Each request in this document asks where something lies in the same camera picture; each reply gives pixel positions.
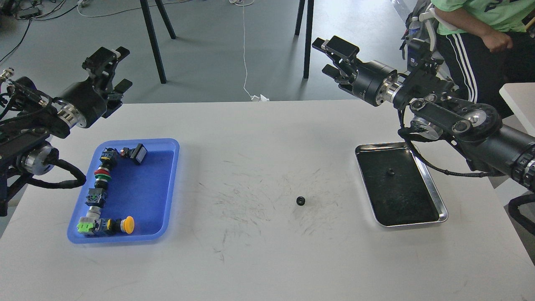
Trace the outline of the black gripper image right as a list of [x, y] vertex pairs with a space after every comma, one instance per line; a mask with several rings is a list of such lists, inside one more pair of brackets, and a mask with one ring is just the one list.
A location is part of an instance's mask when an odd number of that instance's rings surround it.
[[334, 66], [325, 65], [322, 73], [332, 78], [342, 91], [373, 106], [393, 102], [400, 88], [396, 69], [375, 60], [358, 60], [359, 47], [338, 36], [316, 38], [312, 47], [331, 59]]

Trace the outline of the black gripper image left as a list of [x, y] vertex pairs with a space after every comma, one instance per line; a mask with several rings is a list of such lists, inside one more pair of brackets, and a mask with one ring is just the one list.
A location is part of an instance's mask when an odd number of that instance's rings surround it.
[[101, 46], [87, 57], [82, 68], [89, 73], [88, 81], [76, 82], [59, 94], [63, 106], [58, 117], [70, 128], [77, 125], [89, 128], [100, 118], [109, 118], [123, 104], [124, 93], [132, 82], [123, 79], [113, 87], [115, 69], [120, 61], [130, 54], [123, 46], [109, 50]]

